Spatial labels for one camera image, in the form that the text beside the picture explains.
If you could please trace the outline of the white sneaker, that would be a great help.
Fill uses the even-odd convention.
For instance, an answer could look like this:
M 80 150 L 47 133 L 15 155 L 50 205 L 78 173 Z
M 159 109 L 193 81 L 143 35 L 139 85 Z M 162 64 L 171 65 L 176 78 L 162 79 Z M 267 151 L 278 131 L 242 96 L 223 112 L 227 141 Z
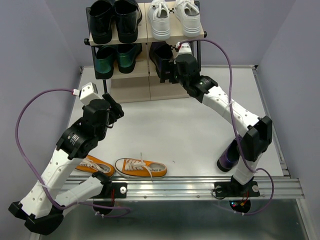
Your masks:
M 176 0 L 174 14 L 180 21 L 184 36 L 194 38 L 201 32 L 200 10 L 191 0 Z
M 147 12 L 152 36 L 159 41 L 167 40 L 171 35 L 170 11 L 165 0 L 153 0 Z

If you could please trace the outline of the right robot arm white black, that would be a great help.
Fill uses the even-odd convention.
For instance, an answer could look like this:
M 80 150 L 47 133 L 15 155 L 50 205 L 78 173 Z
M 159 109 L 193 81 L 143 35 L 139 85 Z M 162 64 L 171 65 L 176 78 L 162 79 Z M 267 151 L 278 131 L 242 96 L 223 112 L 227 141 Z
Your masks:
M 216 81 L 201 75 L 191 54 L 160 60 L 156 72 L 161 82 L 168 80 L 182 85 L 190 97 L 214 110 L 233 127 L 235 138 L 217 160 L 217 167 L 223 172 L 236 170 L 230 181 L 215 183 L 216 197 L 260 196 L 254 173 L 261 155 L 272 142 L 272 120 L 249 112 L 232 100 Z

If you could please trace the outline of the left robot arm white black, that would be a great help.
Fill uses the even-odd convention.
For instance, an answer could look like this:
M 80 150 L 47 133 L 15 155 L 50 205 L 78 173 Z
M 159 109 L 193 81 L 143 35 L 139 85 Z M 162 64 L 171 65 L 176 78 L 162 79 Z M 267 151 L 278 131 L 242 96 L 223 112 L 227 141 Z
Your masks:
M 112 181 L 100 170 L 77 187 L 59 194 L 72 171 L 106 137 L 107 130 L 124 116 L 121 105 L 109 93 L 90 100 L 82 110 L 82 117 L 57 141 L 43 173 L 36 174 L 38 181 L 34 187 L 8 208 L 13 216 L 24 220 L 25 227 L 32 233 L 49 235 L 72 207 L 92 197 L 112 195 Z

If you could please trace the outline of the purple loafer one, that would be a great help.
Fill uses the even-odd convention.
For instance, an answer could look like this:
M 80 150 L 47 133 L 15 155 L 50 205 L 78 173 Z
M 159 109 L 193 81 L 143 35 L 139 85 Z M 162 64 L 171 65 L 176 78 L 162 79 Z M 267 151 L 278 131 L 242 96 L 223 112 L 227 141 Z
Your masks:
M 160 71 L 160 63 L 163 59 L 171 59 L 174 58 L 171 46 L 167 44 L 165 41 L 152 42 L 149 50 L 149 58 L 155 65 L 156 73 L 159 77 Z
M 234 139 L 221 154 L 217 161 L 217 167 L 222 172 L 229 172 L 234 166 L 236 166 L 240 159 L 240 153 L 238 151 L 237 140 Z

